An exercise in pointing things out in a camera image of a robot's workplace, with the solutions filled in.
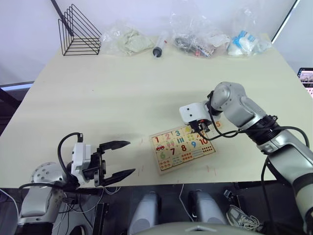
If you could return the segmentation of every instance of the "wire magazine rack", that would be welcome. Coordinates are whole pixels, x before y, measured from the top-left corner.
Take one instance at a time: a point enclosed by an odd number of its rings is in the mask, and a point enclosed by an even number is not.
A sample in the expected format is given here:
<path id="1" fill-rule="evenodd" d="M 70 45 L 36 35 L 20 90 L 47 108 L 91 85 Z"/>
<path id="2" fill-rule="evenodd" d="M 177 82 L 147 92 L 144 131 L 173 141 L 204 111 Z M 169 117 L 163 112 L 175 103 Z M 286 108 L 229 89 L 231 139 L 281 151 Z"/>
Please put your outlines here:
<path id="1" fill-rule="evenodd" d="M 98 55 L 99 30 L 72 4 L 58 20 L 63 55 Z"/>

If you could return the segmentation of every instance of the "number puzzle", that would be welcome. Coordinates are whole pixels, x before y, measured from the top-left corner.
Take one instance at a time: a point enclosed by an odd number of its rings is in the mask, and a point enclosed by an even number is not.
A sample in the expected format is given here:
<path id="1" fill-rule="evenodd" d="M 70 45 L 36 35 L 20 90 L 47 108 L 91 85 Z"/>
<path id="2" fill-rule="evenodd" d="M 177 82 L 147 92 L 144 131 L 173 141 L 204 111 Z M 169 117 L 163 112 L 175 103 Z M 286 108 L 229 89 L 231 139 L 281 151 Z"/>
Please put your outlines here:
<path id="1" fill-rule="evenodd" d="M 210 141 L 191 131 L 188 125 L 150 136 L 160 174 L 181 168 L 194 159 L 215 152 Z"/>

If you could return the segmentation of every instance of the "red car picture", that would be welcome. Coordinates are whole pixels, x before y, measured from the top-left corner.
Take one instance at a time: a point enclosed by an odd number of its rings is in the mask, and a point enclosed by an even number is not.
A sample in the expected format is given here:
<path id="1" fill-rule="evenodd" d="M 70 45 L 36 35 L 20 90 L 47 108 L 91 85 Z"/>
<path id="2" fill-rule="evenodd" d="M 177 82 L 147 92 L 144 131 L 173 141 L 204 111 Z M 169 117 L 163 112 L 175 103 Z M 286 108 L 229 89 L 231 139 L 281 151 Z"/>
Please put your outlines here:
<path id="1" fill-rule="evenodd" d="M 164 145 L 160 145 L 160 144 L 156 148 L 157 151 L 160 151 L 160 150 L 163 150 L 163 149 L 165 149 L 165 146 Z"/>

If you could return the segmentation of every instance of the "table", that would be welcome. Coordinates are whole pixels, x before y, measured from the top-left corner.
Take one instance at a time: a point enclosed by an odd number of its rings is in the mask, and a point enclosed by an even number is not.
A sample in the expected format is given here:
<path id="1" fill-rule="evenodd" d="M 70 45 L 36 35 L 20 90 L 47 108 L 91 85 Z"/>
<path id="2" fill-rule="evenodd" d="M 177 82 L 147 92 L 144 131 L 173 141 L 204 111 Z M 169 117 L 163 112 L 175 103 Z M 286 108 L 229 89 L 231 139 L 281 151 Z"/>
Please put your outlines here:
<path id="1" fill-rule="evenodd" d="M 92 150 L 103 142 L 132 144 L 107 151 L 107 177 L 136 168 L 119 186 L 260 180 L 266 158 L 245 135 L 212 141 L 217 152 L 160 176 L 149 135 L 182 126 L 179 107 L 206 99 L 221 81 L 241 83 L 247 95 L 280 125 L 303 129 L 312 143 L 313 101 L 274 48 L 250 58 L 195 58 L 167 47 L 132 57 L 65 56 L 58 52 L 40 73 L 0 137 L 0 187 L 29 183 L 42 163 L 57 162 L 68 133 L 84 133 Z M 235 126 L 221 119 L 223 131 Z M 63 145 L 71 160 L 76 138 Z M 265 179 L 274 177 L 266 172 Z M 93 187 L 93 181 L 83 185 Z"/>

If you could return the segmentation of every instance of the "clear plastic bag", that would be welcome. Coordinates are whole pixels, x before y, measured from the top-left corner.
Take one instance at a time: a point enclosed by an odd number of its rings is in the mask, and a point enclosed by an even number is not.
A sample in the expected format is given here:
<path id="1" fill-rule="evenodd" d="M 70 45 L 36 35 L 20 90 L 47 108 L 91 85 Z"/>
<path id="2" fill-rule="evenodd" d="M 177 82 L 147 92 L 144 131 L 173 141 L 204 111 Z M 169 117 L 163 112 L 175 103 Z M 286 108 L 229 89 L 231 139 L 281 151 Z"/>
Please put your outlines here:
<path id="1" fill-rule="evenodd" d="M 188 54 L 210 58 L 226 52 L 230 37 L 200 14 L 193 0 L 173 0 L 173 44 Z"/>
<path id="2" fill-rule="evenodd" d="M 134 55 L 154 46 L 152 40 L 125 22 L 108 27 L 100 40 L 100 54 Z"/>
<path id="3" fill-rule="evenodd" d="M 227 49 L 232 56 L 250 56 L 262 53 L 272 46 L 257 32 L 257 18 L 262 10 L 262 0 L 249 0 L 238 9 L 233 19 L 233 37 Z"/>

